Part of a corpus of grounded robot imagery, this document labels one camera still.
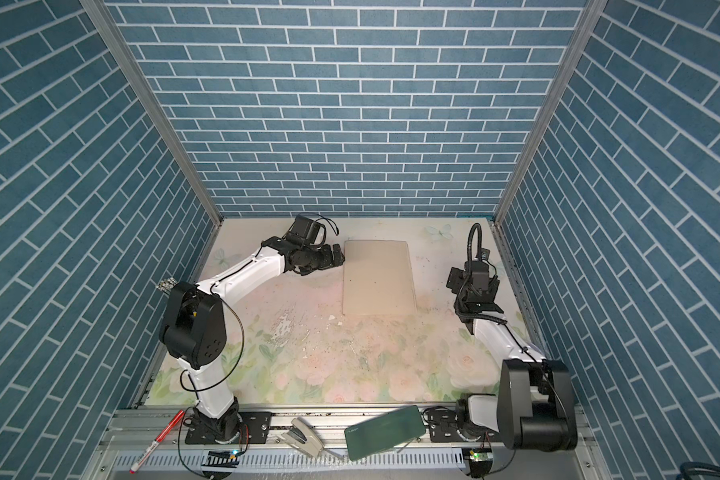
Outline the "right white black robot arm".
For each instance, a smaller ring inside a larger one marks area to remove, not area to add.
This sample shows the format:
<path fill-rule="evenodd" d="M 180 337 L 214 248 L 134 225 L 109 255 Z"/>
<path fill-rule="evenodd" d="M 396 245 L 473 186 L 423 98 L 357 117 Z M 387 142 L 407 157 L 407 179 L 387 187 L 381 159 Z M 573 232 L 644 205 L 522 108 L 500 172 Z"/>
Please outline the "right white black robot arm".
<path fill-rule="evenodd" d="M 476 259 L 453 267 L 446 281 L 458 319 L 501 363 L 499 392 L 464 400 L 467 419 L 497 433 L 511 450 L 573 450 L 578 430 L 570 372 L 513 332 L 495 303 L 499 284 L 493 265 Z"/>

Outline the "beige cardboard folder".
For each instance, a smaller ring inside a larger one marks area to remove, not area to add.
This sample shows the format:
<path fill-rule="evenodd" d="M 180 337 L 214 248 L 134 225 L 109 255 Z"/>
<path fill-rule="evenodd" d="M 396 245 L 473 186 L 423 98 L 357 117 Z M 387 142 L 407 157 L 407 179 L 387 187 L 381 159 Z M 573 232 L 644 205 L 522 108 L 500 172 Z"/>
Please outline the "beige cardboard folder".
<path fill-rule="evenodd" d="M 397 240 L 345 242 L 342 311 L 356 316 L 417 312 L 408 244 Z"/>

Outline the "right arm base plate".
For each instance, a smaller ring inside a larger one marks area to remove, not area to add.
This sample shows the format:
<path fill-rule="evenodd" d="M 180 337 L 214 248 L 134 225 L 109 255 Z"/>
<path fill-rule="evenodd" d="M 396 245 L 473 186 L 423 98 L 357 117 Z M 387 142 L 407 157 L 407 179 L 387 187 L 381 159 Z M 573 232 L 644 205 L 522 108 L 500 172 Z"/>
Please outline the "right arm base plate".
<path fill-rule="evenodd" d="M 421 416 L 433 443 L 488 443 L 499 440 L 497 430 L 471 422 L 464 412 L 434 406 L 422 410 Z"/>

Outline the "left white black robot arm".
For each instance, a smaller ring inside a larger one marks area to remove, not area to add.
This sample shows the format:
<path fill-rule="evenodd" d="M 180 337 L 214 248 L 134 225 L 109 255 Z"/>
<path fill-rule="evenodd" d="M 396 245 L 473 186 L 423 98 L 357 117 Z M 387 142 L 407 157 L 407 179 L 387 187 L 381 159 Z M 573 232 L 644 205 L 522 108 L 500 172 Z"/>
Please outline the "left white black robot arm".
<path fill-rule="evenodd" d="M 180 386 L 195 395 L 186 417 L 213 442 L 229 443 L 240 432 L 239 403 L 227 385 L 233 369 L 223 370 L 227 345 L 225 314 L 264 283 L 288 272 L 307 276 L 341 266 L 341 247 L 327 242 L 336 223 L 316 213 L 297 215 L 281 236 L 261 242 L 251 255 L 198 283 L 174 282 L 159 330 L 159 341 L 182 373 Z"/>

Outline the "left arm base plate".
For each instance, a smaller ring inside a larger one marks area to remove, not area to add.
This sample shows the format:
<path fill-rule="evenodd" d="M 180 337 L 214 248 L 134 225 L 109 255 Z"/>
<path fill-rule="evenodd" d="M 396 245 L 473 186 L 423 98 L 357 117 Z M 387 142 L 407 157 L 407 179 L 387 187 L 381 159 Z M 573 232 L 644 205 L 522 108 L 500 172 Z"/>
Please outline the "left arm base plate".
<path fill-rule="evenodd" d="M 183 422 L 185 442 L 189 445 L 265 444 L 272 417 L 273 413 L 268 411 L 239 412 L 234 428 L 224 439 L 223 430 L 211 427 L 211 420 L 203 420 L 200 413 L 190 410 Z"/>

